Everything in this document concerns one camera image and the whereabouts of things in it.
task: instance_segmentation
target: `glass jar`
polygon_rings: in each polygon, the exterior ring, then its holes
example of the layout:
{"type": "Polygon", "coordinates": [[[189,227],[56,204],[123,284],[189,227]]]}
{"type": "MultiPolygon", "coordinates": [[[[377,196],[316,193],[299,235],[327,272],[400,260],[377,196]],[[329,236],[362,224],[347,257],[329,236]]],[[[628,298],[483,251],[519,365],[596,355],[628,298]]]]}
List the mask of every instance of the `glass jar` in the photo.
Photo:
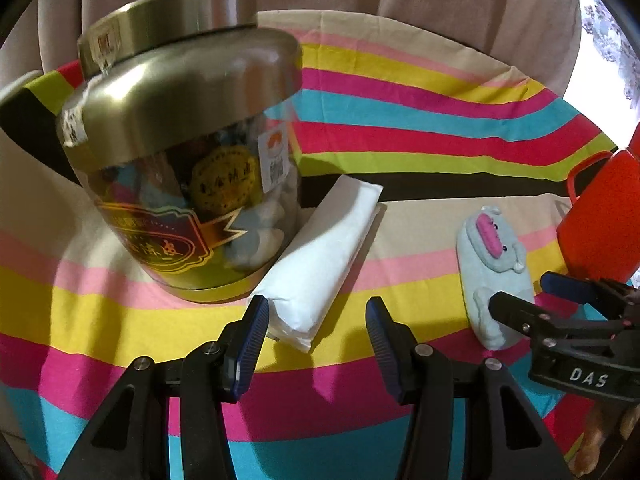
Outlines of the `glass jar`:
{"type": "Polygon", "coordinates": [[[295,38],[255,27],[255,0],[139,0],[79,53],[58,137],[129,253],[187,300],[254,288],[300,209],[295,38]]]}

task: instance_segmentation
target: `table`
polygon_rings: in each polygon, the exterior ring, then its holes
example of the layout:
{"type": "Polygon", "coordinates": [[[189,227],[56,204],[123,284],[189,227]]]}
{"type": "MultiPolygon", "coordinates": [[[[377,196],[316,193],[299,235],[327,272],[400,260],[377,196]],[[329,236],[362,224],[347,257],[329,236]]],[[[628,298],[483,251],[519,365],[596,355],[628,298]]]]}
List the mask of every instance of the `table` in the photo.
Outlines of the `table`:
{"type": "MultiPolygon", "coordinates": [[[[349,173],[382,184],[385,207],[311,354],[265,341],[249,392],[224,406],[238,479],[394,478],[409,410],[386,393],[372,357],[371,296],[451,358],[479,363],[491,354],[507,364],[570,455],[589,401],[529,381],[526,341],[501,352],[480,346],[466,320],[455,237],[480,207],[500,206],[529,251],[536,302],[594,316],[541,293],[538,280],[564,270],[556,226],[569,208],[568,171],[613,143],[517,69],[429,32],[317,10],[264,12],[260,24],[303,45],[292,140],[303,206],[349,173]]],[[[51,128],[79,83],[77,66],[28,83],[0,110],[0,126],[51,128]]],[[[124,367],[139,355],[184,356],[239,319],[244,303],[172,298],[82,190],[5,136],[0,153],[0,380],[43,475],[55,478],[124,367]]],[[[173,403],[174,479],[182,477],[178,410],[173,403]]],[[[462,411],[456,402],[458,443],[462,411]]],[[[462,452],[454,446],[452,480],[462,452]]]]}

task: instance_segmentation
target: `plush toy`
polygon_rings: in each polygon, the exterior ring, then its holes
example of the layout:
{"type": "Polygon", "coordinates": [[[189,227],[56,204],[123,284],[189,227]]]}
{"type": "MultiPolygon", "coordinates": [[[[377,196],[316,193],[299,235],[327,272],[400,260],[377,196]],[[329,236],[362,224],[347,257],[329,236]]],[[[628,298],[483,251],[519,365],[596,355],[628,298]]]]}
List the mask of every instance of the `plush toy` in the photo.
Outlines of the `plush toy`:
{"type": "Polygon", "coordinates": [[[229,263],[239,269],[258,269],[271,260],[284,241],[284,231],[273,226],[285,214],[275,200],[242,209],[231,227],[246,233],[225,244],[225,257],[229,263]]]}
{"type": "Polygon", "coordinates": [[[466,219],[456,244],[466,315],[488,350],[502,350],[522,336],[489,314],[489,299],[504,291],[533,302],[527,251],[496,206],[466,219]]]}

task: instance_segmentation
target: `beige stripe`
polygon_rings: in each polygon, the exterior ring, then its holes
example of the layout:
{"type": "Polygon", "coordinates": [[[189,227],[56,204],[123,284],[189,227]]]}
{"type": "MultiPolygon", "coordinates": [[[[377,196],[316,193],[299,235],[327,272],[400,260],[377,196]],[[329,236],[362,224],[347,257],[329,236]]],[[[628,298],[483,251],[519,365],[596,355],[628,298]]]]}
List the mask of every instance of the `beige stripe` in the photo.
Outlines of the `beige stripe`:
{"type": "Polygon", "coordinates": [[[367,259],[431,253],[456,246],[466,218],[497,205],[518,236],[557,226],[569,200],[552,194],[506,198],[454,198],[389,202],[367,259]]]}
{"type": "Polygon", "coordinates": [[[2,130],[0,153],[0,230],[53,258],[151,280],[80,187],[31,158],[2,130]]]}
{"type": "Polygon", "coordinates": [[[340,10],[269,10],[258,14],[263,27],[321,30],[402,52],[476,74],[481,80],[517,84],[528,77],[477,50],[405,23],[381,16],[340,10]]]}

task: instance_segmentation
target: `red cup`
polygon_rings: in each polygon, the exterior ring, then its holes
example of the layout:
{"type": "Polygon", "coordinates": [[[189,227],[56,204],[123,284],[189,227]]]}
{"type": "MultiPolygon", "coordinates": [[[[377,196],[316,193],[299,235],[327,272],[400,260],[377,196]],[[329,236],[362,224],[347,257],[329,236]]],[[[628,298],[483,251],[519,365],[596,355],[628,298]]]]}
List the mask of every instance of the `red cup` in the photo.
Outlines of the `red cup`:
{"type": "Polygon", "coordinates": [[[572,208],[558,226],[558,244],[569,274],[626,283],[640,267],[640,125],[629,148],[598,152],[575,166],[567,178],[572,208]],[[575,176],[609,160],[578,198],[575,176]]]}

